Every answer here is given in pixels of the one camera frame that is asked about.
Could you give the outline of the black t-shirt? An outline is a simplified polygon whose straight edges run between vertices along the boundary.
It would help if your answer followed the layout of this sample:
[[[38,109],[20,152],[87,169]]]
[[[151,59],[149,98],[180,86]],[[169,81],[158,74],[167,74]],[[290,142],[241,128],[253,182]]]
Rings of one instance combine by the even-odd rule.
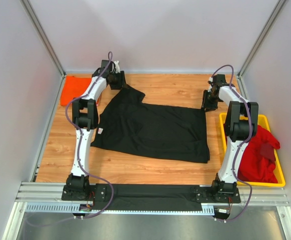
[[[210,160],[203,109],[144,103],[121,89],[100,115],[91,147],[135,156],[206,164]]]

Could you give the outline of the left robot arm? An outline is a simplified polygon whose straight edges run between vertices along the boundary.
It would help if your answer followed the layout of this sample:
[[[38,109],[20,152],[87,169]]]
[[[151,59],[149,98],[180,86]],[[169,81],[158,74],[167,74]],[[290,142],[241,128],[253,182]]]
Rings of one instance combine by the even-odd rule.
[[[66,180],[66,186],[74,189],[85,189],[90,185],[89,177],[110,184],[104,178],[89,173],[89,154],[92,136],[99,123],[97,100],[102,92],[110,86],[111,89],[121,89],[126,85],[125,74],[121,71],[118,60],[102,60],[91,77],[90,84],[78,97],[71,100],[65,108],[65,116],[75,128],[76,144],[71,172]]]

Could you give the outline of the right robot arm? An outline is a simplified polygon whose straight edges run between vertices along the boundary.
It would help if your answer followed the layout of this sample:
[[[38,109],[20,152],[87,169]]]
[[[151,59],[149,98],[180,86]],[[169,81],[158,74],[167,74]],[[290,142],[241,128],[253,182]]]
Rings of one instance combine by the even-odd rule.
[[[243,153],[258,130],[259,105],[245,99],[231,82],[226,82],[224,74],[212,75],[208,83],[210,87],[203,92],[202,97],[204,111],[216,110],[220,102],[227,105],[223,124],[227,146],[217,181],[223,185],[235,186]]]

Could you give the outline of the folded orange t-shirt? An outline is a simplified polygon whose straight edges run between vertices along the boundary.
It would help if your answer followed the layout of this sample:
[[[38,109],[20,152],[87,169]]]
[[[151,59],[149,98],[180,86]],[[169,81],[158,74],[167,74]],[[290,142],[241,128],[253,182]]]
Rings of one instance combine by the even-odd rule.
[[[60,105],[65,107],[72,99],[83,95],[91,79],[91,77],[67,76],[60,96]]]

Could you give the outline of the red t-shirt in bin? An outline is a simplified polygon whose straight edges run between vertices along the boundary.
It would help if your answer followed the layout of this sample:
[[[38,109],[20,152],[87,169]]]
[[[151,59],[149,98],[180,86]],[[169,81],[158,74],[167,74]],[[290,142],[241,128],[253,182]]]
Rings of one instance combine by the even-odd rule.
[[[248,143],[240,166],[238,178],[244,182],[272,183],[278,180],[274,174],[276,168],[275,150],[281,148],[280,142],[262,126]]]

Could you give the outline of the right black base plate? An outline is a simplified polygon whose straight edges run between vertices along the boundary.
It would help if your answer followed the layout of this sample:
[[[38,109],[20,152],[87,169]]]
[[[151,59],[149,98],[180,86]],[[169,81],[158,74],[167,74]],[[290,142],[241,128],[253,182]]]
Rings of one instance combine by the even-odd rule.
[[[212,186],[195,185],[190,190],[194,194],[194,200],[198,203],[241,203],[241,197],[237,187],[231,190],[217,191]]]

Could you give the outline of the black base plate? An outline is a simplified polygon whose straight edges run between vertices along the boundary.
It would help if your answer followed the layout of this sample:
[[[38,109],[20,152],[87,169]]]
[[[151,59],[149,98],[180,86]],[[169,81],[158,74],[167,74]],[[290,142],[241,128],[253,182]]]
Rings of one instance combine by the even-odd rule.
[[[241,203],[241,197],[237,187],[231,190],[217,191],[212,186],[195,185],[190,190],[194,194],[194,200],[198,203]]]
[[[98,201],[104,202],[108,187],[105,184],[92,184],[86,186],[65,185],[62,190],[63,201]]]

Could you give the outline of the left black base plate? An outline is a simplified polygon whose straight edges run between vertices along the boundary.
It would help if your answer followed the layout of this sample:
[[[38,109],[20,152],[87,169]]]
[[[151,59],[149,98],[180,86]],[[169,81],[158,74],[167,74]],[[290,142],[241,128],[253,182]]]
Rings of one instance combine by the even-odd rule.
[[[98,201],[104,202],[108,187],[105,184],[92,184],[86,186],[65,185],[62,190],[63,201]]]

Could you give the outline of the right aluminium frame post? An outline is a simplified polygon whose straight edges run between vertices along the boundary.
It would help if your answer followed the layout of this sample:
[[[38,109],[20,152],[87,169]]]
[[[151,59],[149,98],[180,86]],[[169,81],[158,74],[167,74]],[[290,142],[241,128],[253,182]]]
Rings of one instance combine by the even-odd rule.
[[[237,76],[239,78],[242,78],[245,74],[245,72],[248,70],[250,64],[252,63],[254,57],[260,50],[262,44],[264,43],[266,37],[268,36],[269,32],[271,31],[273,25],[275,24],[277,18],[281,14],[283,8],[285,7],[287,0],[278,0],[271,11],[267,21],[265,22],[260,34],[258,35],[255,43],[253,44],[249,54],[247,55],[242,67],[238,71]]]

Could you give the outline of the aluminium frame post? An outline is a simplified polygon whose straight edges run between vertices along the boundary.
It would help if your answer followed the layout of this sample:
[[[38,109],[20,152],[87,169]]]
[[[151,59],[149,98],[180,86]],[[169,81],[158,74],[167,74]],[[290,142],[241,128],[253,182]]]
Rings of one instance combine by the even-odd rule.
[[[36,30],[42,44],[46,48],[52,62],[54,63],[56,69],[60,73],[62,77],[66,75],[66,71],[64,70],[51,42],[49,41],[49,38],[38,18],[38,15],[35,12],[34,7],[31,4],[30,0],[20,0],[20,3],[22,4],[25,12],[27,13],[32,25],[34,26],[34,29]]]
[[[275,24],[277,18],[281,14],[283,8],[285,7],[287,0],[278,0],[271,11],[267,21],[265,22],[260,34],[258,35],[255,43],[253,44],[249,54],[247,55],[242,67],[238,71],[237,76],[239,78],[242,78],[245,74],[245,72],[248,70],[250,64],[252,63],[254,57],[260,50],[262,44],[264,43],[266,37],[268,36],[269,32],[271,31],[273,25]]]

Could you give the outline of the left aluminium frame post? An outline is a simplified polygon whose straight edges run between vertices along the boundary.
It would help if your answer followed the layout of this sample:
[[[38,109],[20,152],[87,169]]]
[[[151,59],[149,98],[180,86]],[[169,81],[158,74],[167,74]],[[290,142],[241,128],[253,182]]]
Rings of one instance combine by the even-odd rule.
[[[35,12],[34,7],[31,4],[30,0],[20,0],[20,3],[22,4],[25,12],[27,13],[32,25],[34,26],[34,29],[36,30],[42,44],[46,48],[52,62],[54,63],[56,69],[60,73],[62,77],[66,75],[66,71],[64,70],[51,42],[49,41],[49,38],[38,18],[38,15]]]

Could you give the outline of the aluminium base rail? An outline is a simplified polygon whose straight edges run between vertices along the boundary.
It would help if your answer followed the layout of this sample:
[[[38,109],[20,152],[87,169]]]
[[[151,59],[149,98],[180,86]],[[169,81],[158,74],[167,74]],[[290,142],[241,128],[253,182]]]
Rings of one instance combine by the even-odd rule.
[[[67,201],[62,200],[65,183],[24,182],[21,184],[16,202],[26,203],[26,212],[29,213],[71,213],[76,215],[104,214],[145,214],[145,215],[205,215],[213,216],[216,213],[229,213],[235,206],[288,206],[289,202],[283,188],[273,187],[244,187],[239,186],[238,191],[241,203],[201,203],[199,211],[144,211],[144,210],[106,210],[94,209],[95,201]],[[114,197],[114,187],[111,188],[111,200]]]

